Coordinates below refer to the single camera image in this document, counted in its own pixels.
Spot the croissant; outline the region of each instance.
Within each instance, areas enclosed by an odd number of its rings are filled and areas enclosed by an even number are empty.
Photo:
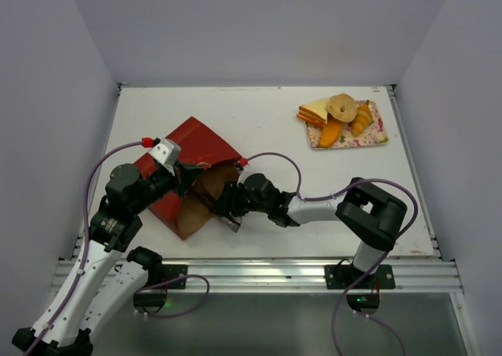
[[[358,107],[358,113],[356,114],[354,121],[351,123],[351,132],[354,137],[361,135],[366,127],[371,123],[373,116],[371,115],[371,110],[368,104],[361,105]]]

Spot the cable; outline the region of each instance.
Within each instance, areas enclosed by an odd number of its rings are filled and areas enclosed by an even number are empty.
[[[417,202],[417,200],[415,199],[413,194],[408,189],[406,189],[405,187],[403,187],[399,183],[396,183],[396,182],[393,182],[390,180],[384,180],[381,178],[370,178],[370,179],[359,180],[357,182],[351,183],[348,186],[344,187],[343,189],[337,191],[334,194],[324,195],[321,197],[310,197],[310,198],[306,197],[306,198],[304,198],[300,194],[300,188],[301,188],[301,183],[302,183],[302,176],[301,176],[300,167],[298,166],[297,163],[295,163],[294,160],[292,160],[291,158],[289,158],[288,156],[286,156],[284,154],[279,154],[278,152],[262,152],[260,154],[255,154],[255,155],[251,156],[250,158],[247,159],[247,161],[249,162],[249,161],[253,160],[254,158],[259,158],[260,156],[278,156],[278,157],[284,158],[285,160],[290,162],[293,165],[293,167],[295,168],[296,173],[298,174],[298,184],[296,186],[296,196],[299,199],[306,201],[306,202],[320,202],[320,201],[329,200],[331,198],[338,197],[338,196],[346,193],[350,189],[353,189],[354,187],[357,187],[357,186],[362,185],[364,183],[385,183],[385,184],[390,185],[392,187],[398,188],[400,191],[405,193],[409,197],[411,202],[413,203],[413,215],[411,216],[411,219],[409,220],[409,222],[399,231],[398,238],[401,237],[412,226],[412,224],[415,222],[415,220],[418,217],[418,202]],[[367,272],[365,272],[363,275],[361,275],[359,278],[357,278],[352,284],[350,284],[342,292],[340,298],[335,303],[335,308],[333,310],[333,316],[331,318],[331,335],[333,338],[333,343],[335,345],[336,351],[338,352],[338,354],[340,356],[343,356],[344,353],[341,350],[341,347],[338,344],[338,339],[336,337],[336,317],[338,315],[338,310],[340,309],[340,306],[341,306],[342,302],[344,301],[344,298],[348,294],[348,292],[351,289],[353,289],[356,285],[358,285],[360,282],[362,282],[362,280],[364,280],[369,275],[369,272],[372,271],[373,269],[375,269],[376,267],[378,267],[385,260],[385,258],[387,258],[387,256],[388,256],[388,252],[384,253],[382,255],[382,257],[379,258],[379,260],[377,262],[375,262],[375,264],[372,265],[370,269],[368,269]],[[373,316],[369,316],[369,315],[362,314],[362,313],[358,313],[358,314],[365,317],[365,318],[371,319],[371,320],[381,324],[383,327],[387,328],[390,332],[392,332],[394,334],[394,336],[397,338],[399,344],[401,345],[403,355],[406,356],[406,348],[405,348],[404,342],[402,341],[401,336],[392,327],[390,327],[390,325],[388,325],[385,321],[382,321],[379,318],[375,318]]]
[[[201,298],[201,300],[198,303],[196,303],[193,307],[190,307],[185,311],[181,311],[180,313],[175,313],[175,314],[150,313],[150,314],[147,314],[147,316],[151,317],[151,318],[157,318],[157,319],[170,319],[170,318],[176,318],[176,317],[181,317],[182,315],[190,314],[190,313],[196,311],[197,309],[199,309],[206,302],[206,299],[209,295],[209,287],[210,287],[209,280],[207,280],[207,278],[202,275],[188,274],[188,275],[179,276],[178,278],[168,280],[167,282],[158,283],[158,284],[152,285],[150,287],[143,287],[142,289],[138,289],[137,292],[142,292],[142,291],[146,291],[149,289],[161,288],[163,286],[170,285],[170,284],[179,282],[180,280],[185,280],[188,278],[202,279],[206,283],[206,292],[204,293],[204,296]]]
[[[112,156],[113,154],[125,150],[126,148],[129,147],[135,147],[135,146],[140,146],[142,142],[132,142],[128,144],[124,144],[123,146],[114,148],[107,154],[105,154],[93,167],[93,170],[89,174],[89,177],[87,178],[87,181],[85,182],[85,189],[84,189],[84,245],[82,246],[83,252],[82,252],[82,259],[80,261],[80,264],[78,268],[81,270],[84,269],[85,263],[87,261],[87,256],[89,255],[89,191],[91,187],[91,182],[94,177],[94,173],[99,169],[101,164]],[[64,297],[63,301],[61,302],[61,305],[54,311],[53,316],[47,321],[48,327],[43,329],[40,334],[38,334],[37,338],[33,341],[33,343],[29,346],[29,348],[24,352],[24,356],[29,356],[30,353],[37,347],[37,345],[42,341],[46,333],[49,331],[50,326],[54,324],[54,322],[57,320],[63,309],[67,306],[68,302],[70,301],[70,298],[73,296],[73,293],[77,289],[78,282],[80,281],[81,275],[76,274],[74,281],[71,283],[71,287],[68,290],[67,295]]]

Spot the sandwich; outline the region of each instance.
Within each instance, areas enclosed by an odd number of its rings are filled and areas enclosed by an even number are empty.
[[[298,114],[299,119],[306,123],[323,128],[328,123],[328,105],[329,98],[312,101],[311,103],[300,106]]]

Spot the glass panel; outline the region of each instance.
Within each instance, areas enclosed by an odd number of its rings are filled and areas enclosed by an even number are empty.
[[[162,313],[181,311],[199,296],[173,294]],[[186,317],[134,316],[123,307],[103,330],[93,356],[336,354],[330,334],[334,295],[212,294]],[[448,294],[383,294],[376,316],[401,335],[408,355],[466,355]],[[384,327],[355,317],[345,304],[337,319],[347,356],[401,355]]]

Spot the bread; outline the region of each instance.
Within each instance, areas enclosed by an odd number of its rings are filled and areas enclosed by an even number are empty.
[[[373,116],[371,115],[371,110],[368,104],[361,105],[358,108],[358,113],[351,123],[351,132],[353,136],[359,136],[369,126]]]
[[[326,110],[328,100],[320,99],[301,105],[296,116],[312,125],[324,127],[328,122],[328,111]]]
[[[352,122],[358,113],[355,100],[345,93],[330,97],[326,110],[333,118],[342,122]]]

